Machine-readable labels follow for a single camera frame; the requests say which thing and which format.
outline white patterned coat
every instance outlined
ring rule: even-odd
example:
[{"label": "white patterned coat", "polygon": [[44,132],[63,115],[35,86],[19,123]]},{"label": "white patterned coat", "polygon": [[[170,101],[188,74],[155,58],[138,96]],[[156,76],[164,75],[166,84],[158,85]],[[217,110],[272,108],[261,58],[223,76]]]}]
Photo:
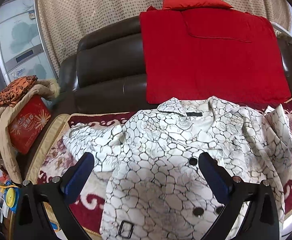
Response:
[{"label": "white patterned coat", "polygon": [[[112,171],[100,230],[103,239],[122,239],[118,229],[126,220],[134,224],[134,240],[199,240],[220,206],[198,166],[188,163],[202,152],[245,182],[268,179],[283,223],[280,178],[291,166],[292,139],[281,105],[262,115],[216,97],[172,98],[157,109],[137,112],[123,126],[94,130],[78,124],[63,141],[77,160],[91,152],[94,171]],[[247,206],[244,203],[228,238],[236,235]],[[204,209],[201,217],[192,214],[195,207]],[[129,229],[125,226],[122,235]]]}]

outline beige puffer jacket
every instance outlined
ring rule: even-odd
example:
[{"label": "beige puffer jacket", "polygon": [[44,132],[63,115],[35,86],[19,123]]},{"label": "beige puffer jacket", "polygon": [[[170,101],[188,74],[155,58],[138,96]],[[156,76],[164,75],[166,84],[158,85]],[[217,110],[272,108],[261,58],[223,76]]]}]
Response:
[{"label": "beige puffer jacket", "polygon": [[52,101],[58,94],[59,86],[55,79],[37,80],[36,84],[15,107],[0,107],[0,167],[4,166],[9,177],[15,183],[22,183],[22,176],[16,161],[16,150],[10,141],[8,126],[33,95],[41,95],[46,100]]}]

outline sofa armrest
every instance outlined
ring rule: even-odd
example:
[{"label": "sofa armrest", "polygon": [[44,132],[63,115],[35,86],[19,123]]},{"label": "sofa armrest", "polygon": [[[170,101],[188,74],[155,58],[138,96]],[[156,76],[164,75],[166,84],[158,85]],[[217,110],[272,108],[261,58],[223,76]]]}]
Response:
[{"label": "sofa armrest", "polygon": [[58,84],[61,88],[61,93],[70,90],[75,91],[79,88],[76,59],[77,54],[74,54],[65,59],[61,64],[58,77]]},{"label": "sofa armrest", "polygon": [[60,114],[73,114],[78,113],[78,109],[75,104],[75,97],[74,92],[64,92],[60,93],[59,96],[52,102],[52,104],[49,106],[49,112],[51,113],[51,118],[47,122],[47,124],[44,126],[44,128],[39,133],[38,137],[34,141],[33,145],[30,147],[27,154],[22,155],[18,154],[16,156],[16,160],[18,163],[18,166],[20,168],[22,179],[26,178],[28,169],[30,167],[30,164],[35,156],[35,153],[47,131],[50,124],[53,122],[53,120]]}]

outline dark brown leather sofa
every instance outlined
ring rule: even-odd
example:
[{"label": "dark brown leather sofa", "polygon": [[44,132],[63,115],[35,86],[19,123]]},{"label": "dark brown leather sofa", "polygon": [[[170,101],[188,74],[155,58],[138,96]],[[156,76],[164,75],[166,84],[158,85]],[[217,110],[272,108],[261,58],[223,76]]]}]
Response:
[{"label": "dark brown leather sofa", "polygon": [[[292,93],[292,39],[278,39],[278,45]],[[50,122],[63,113],[104,114],[156,108],[146,102],[146,68],[139,16],[83,37],[77,53],[62,62],[58,83],[61,93],[50,107]],[[26,176],[50,122],[28,154],[18,156],[22,176]]]},{"label": "dark brown leather sofa", "polygon": [[83,37],[75,55],[62,62],[61,92],[73,92],[76,111],[103,114],[151,109],[139,17]]}]

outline orange patterned cloth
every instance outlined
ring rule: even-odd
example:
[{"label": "orange patterned cloth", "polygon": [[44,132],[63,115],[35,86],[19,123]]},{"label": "orange patterned cloth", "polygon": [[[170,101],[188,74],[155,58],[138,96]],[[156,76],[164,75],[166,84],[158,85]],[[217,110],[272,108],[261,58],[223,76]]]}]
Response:
[{"label": "orange patterned cloth", "polygon": [[36,81],[37,77],[35,75],[15,79],[0,92],[0,107],[4,105],[16,106],[23,96],[35,85]]}]

